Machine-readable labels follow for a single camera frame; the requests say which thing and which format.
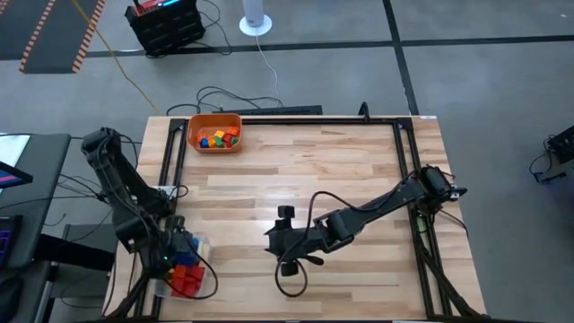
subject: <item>wooden tabletop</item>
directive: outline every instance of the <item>wooden tabletop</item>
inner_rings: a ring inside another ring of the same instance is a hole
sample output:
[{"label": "wooden tabletop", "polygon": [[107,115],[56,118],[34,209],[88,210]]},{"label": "wooden tabletop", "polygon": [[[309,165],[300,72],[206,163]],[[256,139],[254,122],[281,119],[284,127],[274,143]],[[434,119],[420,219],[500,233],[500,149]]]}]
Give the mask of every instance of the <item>wooden tabletop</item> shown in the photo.
[{"label": "wooden tabletop", "polygon": [[[167,117],[148,121],[138,172],[149,185],[158,182],[169,122]],[[438,121],[413,118],[413,124],[421,163],[450,171]],[[425,319],[405,208],[370,223],[352,245],[320,254],[323,266],[303,261],[309,288],[299,298],[277,290],[276,259],[264,251],[264,233],[274,226],[278,205],[294,205],[293,226],[303,227],[317,190],[361,205],[392,189],[401,178],[390,126],[244,126],[242,143],[234,154],[187,148],[182,184],[189,194],[179,200],[177,213],[186,217],[188,230],[203,233],[213,245],[210,262],[220,287],[206,301],[164,301],[161,319]],[[320,197],[313,214],[341,207]],[[457,204],[445,204],[445,210],[461,218]],[[464,230],[440,215],[435,229],[445,274],[472,307],[484,312]],[[119,245],[108,312],[126,296],[132,259]],[[136,277],[139,270],[138,260]],[[295,292],[302,276],[281,281]],[[144,313],[150,313],[152,295],[150,284]]]}]

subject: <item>table leg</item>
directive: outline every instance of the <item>table leg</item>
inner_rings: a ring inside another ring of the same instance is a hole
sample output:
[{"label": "table leg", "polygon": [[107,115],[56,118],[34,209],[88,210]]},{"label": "table leg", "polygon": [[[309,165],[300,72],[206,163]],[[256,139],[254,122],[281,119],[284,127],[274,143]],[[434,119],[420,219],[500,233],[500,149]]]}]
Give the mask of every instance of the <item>table leg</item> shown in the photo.
[{"label": "table leg", "polygon": [[110,271],[114,265],[114,254],[111,252],[86,247],[46,234],[39,236],[34,259],[56,261],[103,271]]}]

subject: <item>concrete floor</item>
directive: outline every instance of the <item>concrete floor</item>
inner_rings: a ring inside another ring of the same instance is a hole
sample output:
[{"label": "concrete floor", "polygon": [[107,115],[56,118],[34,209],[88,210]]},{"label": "concrete floor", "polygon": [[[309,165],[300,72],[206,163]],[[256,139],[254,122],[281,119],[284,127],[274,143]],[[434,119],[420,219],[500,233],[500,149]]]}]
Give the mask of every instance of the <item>concrete floor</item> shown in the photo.
[{"label": "concrete floor", "polygon": [[[129,0],[108,2],[99,28],[114,49],[137,49],[123,18]],[[239,2],[217,1],[232,45],[255,44],[238,33]],[[274,28],[264,44],[389,40],[379,0],[266,0]],[[393,1],[402,39],[453,39],[574,34],[569,1]],[[213,8],[198,1],[210,15]],[[222,45],[210,28],[204,41]],[[91,50],[103,50],[97,40]],[[452,170],[469,188],[461,206],[486,308],[493,317],[570,322],[574,308],[574,187],[570,180],[535,184],[528,165],[542,141],[574,120],[574,43],[405,48],[423,115],[437,115]],[[285,105],[322,104],[326,114],[409,113],[392,48],[311,49],[266,53],[279,75]],[[156,104],[195,102],[196,91],[221,86],[244,96],[274,96],[274,78],[259,53],[185,55],[121,63]],[[19,62],[0,62],[4,132],[85,135],[114,127],[141,140],[151,108],[111,58],[88,58],[79,74],[24,75]],[[215,101],[224,108],[240,103]],[[191,114],[192,110],[181,110]],[[95,179],[74,142],[64,173]],[[47,222],[98,223],[107,209],[91,201],[58,201]],[[63,225],[49,228],[61,234]],[[52,321],[96,317],[97,310],[55,308]]]}]

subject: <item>black box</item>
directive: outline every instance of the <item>black box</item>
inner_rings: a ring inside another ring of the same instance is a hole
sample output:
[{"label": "black box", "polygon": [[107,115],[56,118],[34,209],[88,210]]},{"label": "black box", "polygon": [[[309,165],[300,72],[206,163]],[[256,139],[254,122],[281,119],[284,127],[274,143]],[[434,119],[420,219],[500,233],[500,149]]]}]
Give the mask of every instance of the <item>black box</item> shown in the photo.
[{"label": "black box", "polygon": [[152,57],[167,55],[205,34],[196,0],[152,0],[138,7],[130,5],[125,17],[145,54]]}]

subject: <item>floor mat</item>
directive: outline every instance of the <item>floor mat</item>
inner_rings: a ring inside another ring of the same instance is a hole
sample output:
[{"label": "floor mat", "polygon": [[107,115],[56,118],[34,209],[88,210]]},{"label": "floor mat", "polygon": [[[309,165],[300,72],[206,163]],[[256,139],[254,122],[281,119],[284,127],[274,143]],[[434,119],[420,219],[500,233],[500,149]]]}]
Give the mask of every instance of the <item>floor mat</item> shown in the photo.
[{"label": "floor mat", "polygon": [[91,18],[90,26],[72,0],[47,0],[22,49],[20,71],[26,74],[79,72],[105,0],[78,0],[78,3]]},{"label": "floor mat", "polygon": [[0,0],[0,60],[22,58],[47,4],[48,0]]}]

